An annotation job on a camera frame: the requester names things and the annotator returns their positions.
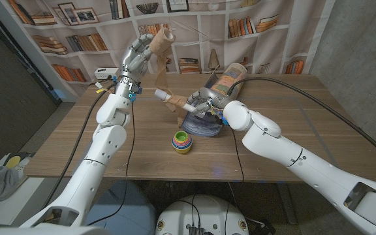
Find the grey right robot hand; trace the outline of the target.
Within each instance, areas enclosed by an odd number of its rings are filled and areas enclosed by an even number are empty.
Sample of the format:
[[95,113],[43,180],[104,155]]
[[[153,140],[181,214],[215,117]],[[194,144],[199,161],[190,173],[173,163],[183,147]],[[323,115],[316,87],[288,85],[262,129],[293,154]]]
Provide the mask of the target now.
[[194,106],[194,114],[211,112],[211,109],[223,110],[232,99],[228,95],[212,89],[202,87],[195,91],[188,99],[187,103]]

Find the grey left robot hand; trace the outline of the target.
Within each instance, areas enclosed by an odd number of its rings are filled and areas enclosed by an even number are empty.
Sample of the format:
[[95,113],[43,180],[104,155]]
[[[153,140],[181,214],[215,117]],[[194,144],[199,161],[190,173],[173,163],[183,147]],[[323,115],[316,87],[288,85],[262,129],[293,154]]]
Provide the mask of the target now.
[[141,80],[146,74],[148,61],[153,53],[149,48],[153,38],[152,34],[139,36],[126,50],[120,78],[116,84],[117,95],[130,99],[131,93],[141,93]]

